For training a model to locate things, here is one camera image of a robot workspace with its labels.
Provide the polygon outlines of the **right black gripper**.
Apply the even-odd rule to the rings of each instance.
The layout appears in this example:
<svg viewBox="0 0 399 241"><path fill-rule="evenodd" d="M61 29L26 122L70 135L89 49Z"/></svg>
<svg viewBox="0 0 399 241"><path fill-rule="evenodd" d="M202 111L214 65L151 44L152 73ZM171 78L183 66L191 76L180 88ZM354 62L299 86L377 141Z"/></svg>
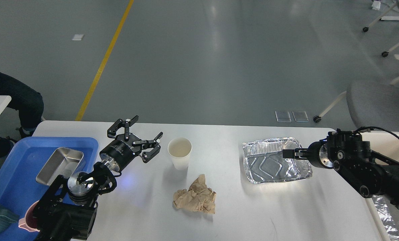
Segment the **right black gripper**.
<svg viewBox="0 0 399 241"><path fill-rule="evenodd" d="M327 151L321 142L313 142L308 149L283 149L282 157L286 159L308 160L312 166L317 168L330 168L330 160Z"/></svg>

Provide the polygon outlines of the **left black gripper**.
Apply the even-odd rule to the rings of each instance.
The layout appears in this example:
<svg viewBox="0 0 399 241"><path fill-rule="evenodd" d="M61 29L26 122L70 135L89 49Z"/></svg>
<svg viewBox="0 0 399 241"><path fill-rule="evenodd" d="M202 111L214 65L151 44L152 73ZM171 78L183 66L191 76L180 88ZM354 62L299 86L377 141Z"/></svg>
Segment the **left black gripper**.
<svg viewBox="0 0 399 241"><path fill-rule="evenodd" d="M129 120L117 119L107 130L107 137L112 141L103 148L99 156L111 171L121 172L135 157L140 156L144 163L152 160L161 149L160 139L163 132L160 132L152 140L141 140L131 133L129 128L139 119L136 115Z"/></svg>

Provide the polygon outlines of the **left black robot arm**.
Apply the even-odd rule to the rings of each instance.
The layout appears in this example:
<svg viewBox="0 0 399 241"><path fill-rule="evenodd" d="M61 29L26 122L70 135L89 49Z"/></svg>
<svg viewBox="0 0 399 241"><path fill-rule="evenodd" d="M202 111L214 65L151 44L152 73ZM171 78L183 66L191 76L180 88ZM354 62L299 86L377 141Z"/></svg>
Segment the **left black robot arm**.
<svg viewBox="0 0 399 241"><path fill-rule="evenodd" d="M32 211L39 233L36 241L87 240L98 211L97 199L111 193L135 157L144 163L161 150L160 132L154 139L141 139L130 131L139 119L117 119L107 130L112 141L100 153L90 173L78 171L70 177L58 175Z"/></svg>

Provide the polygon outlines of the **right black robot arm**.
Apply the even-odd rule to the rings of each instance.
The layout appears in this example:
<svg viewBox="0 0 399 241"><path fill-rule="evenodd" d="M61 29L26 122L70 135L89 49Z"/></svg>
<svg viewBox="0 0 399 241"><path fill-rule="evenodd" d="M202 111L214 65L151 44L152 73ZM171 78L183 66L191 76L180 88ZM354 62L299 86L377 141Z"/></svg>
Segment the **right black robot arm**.
<svg viewBox="0 0 399 241"><path fill-rule="evenodd" d="M381 195L399 210L399 161L371 148L362 133L380 130L399 140L394 132L376 126L329 132L308 148L283 149L282 157L308 160L312 166L333 169L363 198Z"/></svg>

